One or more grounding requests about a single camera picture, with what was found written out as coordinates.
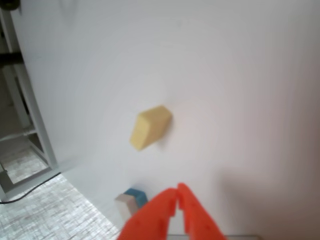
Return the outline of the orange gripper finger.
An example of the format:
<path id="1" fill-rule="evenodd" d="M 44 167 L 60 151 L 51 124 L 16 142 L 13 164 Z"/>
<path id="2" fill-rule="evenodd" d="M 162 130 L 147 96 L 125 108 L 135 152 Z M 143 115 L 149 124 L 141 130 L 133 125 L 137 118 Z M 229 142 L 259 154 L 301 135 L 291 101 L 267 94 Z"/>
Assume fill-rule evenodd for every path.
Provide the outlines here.
<path id="1" fill-rule="evenodd" d="M 179 183 L 178 207 L 183 212 L 184 231 L 191 240 L 225 240 L 218 225 L 207 213 L 191 189 Z"/>

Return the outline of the orange gripper finger with sticker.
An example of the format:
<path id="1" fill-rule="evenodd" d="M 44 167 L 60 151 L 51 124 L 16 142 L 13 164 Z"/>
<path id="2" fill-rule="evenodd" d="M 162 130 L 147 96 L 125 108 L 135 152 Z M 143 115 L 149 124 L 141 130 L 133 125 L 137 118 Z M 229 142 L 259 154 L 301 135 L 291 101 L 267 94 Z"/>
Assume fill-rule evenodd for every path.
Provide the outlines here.
<path id="1" fill-rule="evenodd" d="M 165 240 L 176 213 L 178 190 L 168 188 L 138 210 L 122 228 L 120 240 Z"/>

